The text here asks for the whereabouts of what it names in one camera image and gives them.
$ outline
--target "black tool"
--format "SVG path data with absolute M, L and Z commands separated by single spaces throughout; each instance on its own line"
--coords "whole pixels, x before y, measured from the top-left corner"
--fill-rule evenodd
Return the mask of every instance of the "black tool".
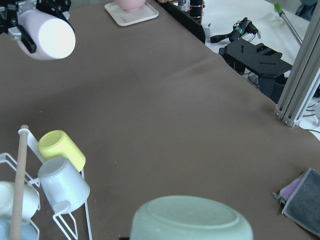
M 260 38 L 259 30 L 253 25 L 252 21 L 248 20 L 248 18 L 245 17 L 242 21 L 238 21 L 237 23 L 235 23 L 233 25 L 232 32 L 230 32 L 228 34 L 212 36 L 212 37 L 210 37 L 210 42 L 212 44 L 215 44 L 215 43 L 218 43 L 221 40 L 227 39 L 227 38 L 229 38 L 230 42 L 234 42 L 238 39 L 241 39 L 243 36 L 245 36 L 247 34 L 253 34 L 253 38 L 256 35 L 258 35 L 258 37 Z

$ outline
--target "pink cup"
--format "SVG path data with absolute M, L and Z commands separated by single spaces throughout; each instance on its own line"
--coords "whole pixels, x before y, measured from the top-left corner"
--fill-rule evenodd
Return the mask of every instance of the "pink cup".
M 132 12 L 141 8 L 146 0 L 114 0 L 114 2 L 123 10 Z

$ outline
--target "can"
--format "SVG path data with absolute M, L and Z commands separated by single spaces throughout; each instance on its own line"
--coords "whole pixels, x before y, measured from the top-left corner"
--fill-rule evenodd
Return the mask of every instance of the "can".
M 178 9 L 188 11 L 190 9 L 190 0 L 178 0 Z

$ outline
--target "light blue cup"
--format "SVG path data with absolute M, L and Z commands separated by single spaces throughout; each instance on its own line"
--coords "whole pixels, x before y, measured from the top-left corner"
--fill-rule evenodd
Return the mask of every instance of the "light blue cup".
M 11 220 L 0 218 L 0 240 L 9 240 Z M 27 222 L 21 224 L 21 240 L 38 240 L 36 229 Z
M 165 196 L 134 215 L 130 240 L 253 240 L 248 221 L 220 202 L 194 196 Z

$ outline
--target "cup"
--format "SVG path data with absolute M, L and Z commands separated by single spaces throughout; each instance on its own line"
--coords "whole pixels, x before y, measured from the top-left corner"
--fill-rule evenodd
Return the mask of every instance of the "cup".
M 146 0 L 114 0 L 114 2 L 123 10 L 133 12 L 141 8 Z
M 62 130 L 54 130 L 45 134 L 38 143 L 39 151 L 48 161 L 56 157 L 65 157 L 70 160 L 78 172 L 86 163 L 85 155 L 80 151 L 72 139 Z
M 232 208 L 195 196 L 165 196 L 134 215 L 130 240 L 253 240 L 248 221 Z
M 0 218 L 0 240 L 10 239 L 11 220 Z M 28 222 L 21 223 L 20 240 L 38 240 L 37 230 Z
M 53 209 L 61 203 L 69 203 L 61 214 L 80 208 L 90 193 L 86 181 L 65 157 L 55 157 L 45 162 L 38 171 L 38 178 Z
M 0 181 L 0 217 L 12 216 L 14 204 L 15 183 Z M 22 219 L 29 220 L 36 213 L 40 202 L 38 191 L 28 185 L 23 188 Z
M 18 14 L 18 22 L 36 44 L 35 53 L 30 53 L 19 40 L 21 49 L 37 60 L 63 59 L 69 56 L 76 45 L 72 27 L 64 20 L 50 14 L 30 9 Z

